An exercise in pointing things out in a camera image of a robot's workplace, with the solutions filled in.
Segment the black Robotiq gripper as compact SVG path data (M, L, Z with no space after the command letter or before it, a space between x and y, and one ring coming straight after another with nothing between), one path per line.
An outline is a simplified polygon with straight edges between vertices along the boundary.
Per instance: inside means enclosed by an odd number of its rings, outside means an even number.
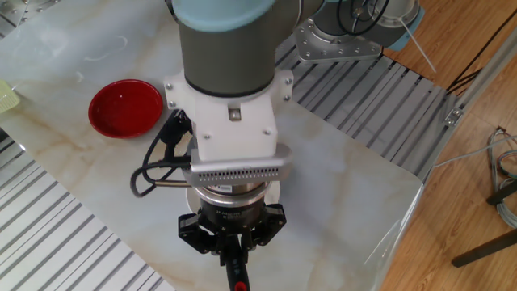
M200 254L219 257L226 265L227 242L232 235L241 235L242 257L248 262L249 253L266 246L287 224L281 204L265 205L263 200L237 208L212 205L202 200L200 213L184 214L178 218L178 235Z

